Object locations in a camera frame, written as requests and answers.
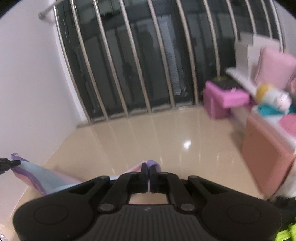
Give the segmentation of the pink blue purple garment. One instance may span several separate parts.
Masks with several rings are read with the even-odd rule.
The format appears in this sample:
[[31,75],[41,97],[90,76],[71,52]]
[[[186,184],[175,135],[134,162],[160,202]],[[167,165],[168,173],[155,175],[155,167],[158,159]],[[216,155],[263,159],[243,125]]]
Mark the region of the pink blue purple garment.
[[[10,161],[12,160],[19,160],[21,162],[20,165],[10,169],[13,171],[14,175],[20,180],[24,181],[27,185],[35,188],[43,196],[65,190],[82,183],[81,181],[60,172],[49,170],[39,165],[30,163],[16,153],[11,155]],[[141,163],[146,163],[148,170],[150,167],[156,167],[158,172],[161,171],[161,167],[156,161],[148,160]],[[132,167],[125,173],[129,173],[131,171],[139,172],[139,166],[141,163]],[[85,194],[88,188],[91,189],[98,184],[102,184],[104,187],[109,188],[110,182],[118,179],[118,177],[119,175],[105,177],[100,176],[92,181],[89,181],[83,185],[81,194]]]

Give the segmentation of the pink box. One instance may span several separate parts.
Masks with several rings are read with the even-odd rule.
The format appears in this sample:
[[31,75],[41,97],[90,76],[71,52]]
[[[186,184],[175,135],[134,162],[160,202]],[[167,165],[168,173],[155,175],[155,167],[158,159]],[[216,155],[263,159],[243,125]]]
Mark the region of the pink box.
[[250,96],[241,88],[224,90],[214,82],[207,81],[203,90],[204,108],[210,118],[227,118],[231,108],[249,104]]

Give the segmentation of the salmon storage box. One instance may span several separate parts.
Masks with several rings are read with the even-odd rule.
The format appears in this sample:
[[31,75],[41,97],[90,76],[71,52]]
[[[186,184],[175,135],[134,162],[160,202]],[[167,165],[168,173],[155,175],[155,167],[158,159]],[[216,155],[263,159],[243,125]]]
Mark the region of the salmon storage box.
[[242,156],[266,197],[277,192],[295,161],[295,136],[280,126],[282,117],[263,117],[253,109],[246,121]]

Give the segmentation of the metal window bars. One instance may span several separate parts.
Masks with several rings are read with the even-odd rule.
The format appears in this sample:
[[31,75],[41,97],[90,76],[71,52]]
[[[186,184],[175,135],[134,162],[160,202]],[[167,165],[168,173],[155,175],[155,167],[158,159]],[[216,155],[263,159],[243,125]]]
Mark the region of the metal window bars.
[[285,45],[274,1],[51,1],[49,14],[88,123],[198,105],[244,32]]

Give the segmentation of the yellow white plush toy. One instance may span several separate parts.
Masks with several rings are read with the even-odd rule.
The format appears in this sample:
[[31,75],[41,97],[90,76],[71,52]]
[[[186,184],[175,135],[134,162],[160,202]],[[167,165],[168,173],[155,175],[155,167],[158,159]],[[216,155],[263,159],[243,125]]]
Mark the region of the yellow white plush toy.
[[292,105],[292,98],[287,92],[270,84],[261,84],[257,87],[256,100],[281,112],[287,112]]

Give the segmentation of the white stacked boxes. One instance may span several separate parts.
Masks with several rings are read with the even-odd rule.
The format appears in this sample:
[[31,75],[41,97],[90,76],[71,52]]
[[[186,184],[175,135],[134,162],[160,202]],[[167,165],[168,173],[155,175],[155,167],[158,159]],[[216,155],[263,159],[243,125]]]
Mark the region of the white stacked boxes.
[[280,51],[279,40],[263,35],[241,32],[240,40],[235,42],[236,68],[244,75],[251,76],[259,61],[261,49],[271,47]]

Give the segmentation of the pink pillow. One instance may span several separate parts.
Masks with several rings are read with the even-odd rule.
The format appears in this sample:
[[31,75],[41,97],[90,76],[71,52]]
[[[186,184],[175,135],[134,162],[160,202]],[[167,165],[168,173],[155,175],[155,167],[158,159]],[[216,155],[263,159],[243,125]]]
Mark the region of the pink pillow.
[[295,56],[274,48],[263,47],[253,78],[255,85],[270,84],[280,90],[286,89],[295,77]]

